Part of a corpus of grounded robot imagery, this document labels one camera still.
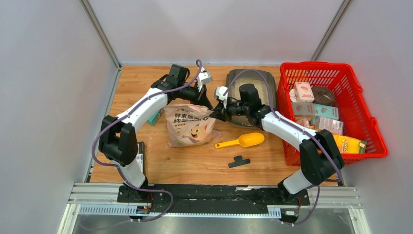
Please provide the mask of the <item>pink cat litter bag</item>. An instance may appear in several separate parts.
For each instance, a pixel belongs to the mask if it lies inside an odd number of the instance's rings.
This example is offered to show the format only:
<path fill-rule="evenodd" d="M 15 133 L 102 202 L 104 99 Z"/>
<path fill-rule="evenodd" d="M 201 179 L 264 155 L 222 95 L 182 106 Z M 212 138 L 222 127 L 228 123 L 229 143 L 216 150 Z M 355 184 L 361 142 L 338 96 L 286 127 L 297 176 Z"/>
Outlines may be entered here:
<path fill-rule="evenodd" d="M 222 134 L 214 129 L 216 119 L 205 106 L 173 104 L 164 107 L 169 132 L 169 147 L 197 146 L 209 143 Z"/>

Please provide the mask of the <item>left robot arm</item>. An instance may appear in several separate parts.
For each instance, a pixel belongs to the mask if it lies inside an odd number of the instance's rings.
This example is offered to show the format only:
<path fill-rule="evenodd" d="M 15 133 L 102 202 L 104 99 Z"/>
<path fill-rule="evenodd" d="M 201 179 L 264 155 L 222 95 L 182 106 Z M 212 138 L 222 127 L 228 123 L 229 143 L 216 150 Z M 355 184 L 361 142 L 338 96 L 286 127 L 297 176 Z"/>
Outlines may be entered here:
<path fill-rule="evenodd" d="M 118 170 L 124 183 L 131 188 L 130 196 L 137 202 L 143 202 L 149 196 L 149 189 L 144 186 L 147 178 L 136 161 L 136 134 L 142 125 L 177 98 L 212 109 L 204 82 L 211 80 L 211 75 L 203 68 L 200 59 L 196 60 L 196 66 L 198 71 L 194 78 L 187 80 L 189 69 L 173 64 L 169 73 L 155 81 L 129 109 L 115 117 L 107 115 L 102 120 L 101 131 L 92 148 L 97 148 L 111 161 L 108 165 Z"/>

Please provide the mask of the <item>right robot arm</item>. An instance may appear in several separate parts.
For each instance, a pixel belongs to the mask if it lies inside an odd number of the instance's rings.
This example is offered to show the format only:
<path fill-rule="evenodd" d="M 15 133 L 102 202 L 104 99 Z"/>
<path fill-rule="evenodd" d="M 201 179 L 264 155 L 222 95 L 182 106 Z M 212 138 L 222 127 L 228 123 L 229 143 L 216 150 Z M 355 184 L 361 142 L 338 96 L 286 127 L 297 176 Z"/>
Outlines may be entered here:
<path fill-rule="evenodd" d="M 333 175 L 342 180 L 340 170 L 344 161 L 330 131 L 306 128 L 262 104 L 253 84 L 239 87 L 240 100 L 229 100 L 227 93 L 225 86 L 216 88 L 214 96 L 218 104 L 211 117 L 231 121 L 234 116 L 244 116 L 253 127 L 278 136 L 299 152 L 300 169 L 278 184 L 280 202 L 292 203 L 298 192 L 318 186 Z"/>

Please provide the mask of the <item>black bag clip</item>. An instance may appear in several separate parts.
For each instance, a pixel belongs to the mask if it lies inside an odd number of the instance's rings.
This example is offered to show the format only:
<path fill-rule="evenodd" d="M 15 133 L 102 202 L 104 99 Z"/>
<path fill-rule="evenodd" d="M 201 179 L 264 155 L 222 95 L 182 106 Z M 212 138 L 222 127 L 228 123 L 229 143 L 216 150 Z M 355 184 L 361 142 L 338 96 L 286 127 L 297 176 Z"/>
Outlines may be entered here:
<path fill-rule="evenodd" d="M 243 156 L 235 156 L 233 161 L 228 164 L 229 168 L 239 167 L 246 164 L 250 164 L 251 161 L 248 158 L 243 158 Z"/>

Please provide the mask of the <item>yellow plastic scoop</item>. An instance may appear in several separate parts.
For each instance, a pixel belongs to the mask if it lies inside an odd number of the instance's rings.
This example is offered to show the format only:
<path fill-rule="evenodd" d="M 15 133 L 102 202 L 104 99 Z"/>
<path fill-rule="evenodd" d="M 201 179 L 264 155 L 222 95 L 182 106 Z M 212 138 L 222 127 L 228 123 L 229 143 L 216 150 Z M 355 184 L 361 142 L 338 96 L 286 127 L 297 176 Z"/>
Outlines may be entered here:
<path fill-rule="evenodd" d="M 261 133 L 249 133 L 239 136 L 235 140 L 225 141 L 215 144 L 216 149 L 239 145 L 241 147 L 252 147 L 263 143 L 265 136 Z"/>

